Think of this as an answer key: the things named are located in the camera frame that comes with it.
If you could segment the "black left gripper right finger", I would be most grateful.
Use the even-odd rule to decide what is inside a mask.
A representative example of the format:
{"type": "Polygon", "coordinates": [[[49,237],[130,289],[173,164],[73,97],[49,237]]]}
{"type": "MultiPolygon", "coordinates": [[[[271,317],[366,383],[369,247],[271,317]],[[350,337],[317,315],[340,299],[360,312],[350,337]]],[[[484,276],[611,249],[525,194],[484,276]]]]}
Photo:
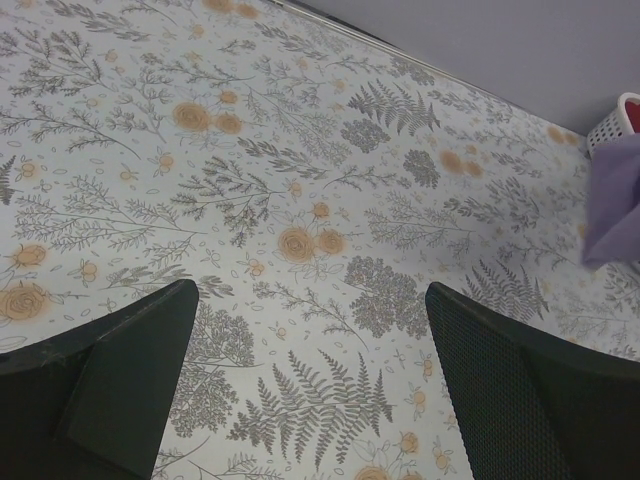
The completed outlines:
{"type": "Polygon", "coordinates": [[[442,283],[430,329],[476,479],[636,479],[639,365],[492,311],[442,283]]]}

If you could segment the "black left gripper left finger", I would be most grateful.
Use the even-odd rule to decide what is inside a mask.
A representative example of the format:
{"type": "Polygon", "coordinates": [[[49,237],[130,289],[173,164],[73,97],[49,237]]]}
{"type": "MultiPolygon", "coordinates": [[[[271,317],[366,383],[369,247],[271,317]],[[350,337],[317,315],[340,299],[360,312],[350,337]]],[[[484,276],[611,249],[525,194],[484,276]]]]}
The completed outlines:
{"type": "Polygon", "coordinates": [[[179,280],[2,354],[2,478],[151,478],[198,301],[179,280]]]}

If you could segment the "purple t shirt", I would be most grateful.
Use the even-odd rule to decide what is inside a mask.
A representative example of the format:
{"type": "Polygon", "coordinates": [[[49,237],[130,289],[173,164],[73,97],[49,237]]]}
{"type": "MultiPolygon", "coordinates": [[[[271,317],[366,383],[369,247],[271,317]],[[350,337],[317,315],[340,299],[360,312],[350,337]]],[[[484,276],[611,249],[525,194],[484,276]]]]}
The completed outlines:
{"type": "Polygon", "coordinates": [[[639,261],[639,136],[594,151],[587,195],[585,267],[639,261]]]}

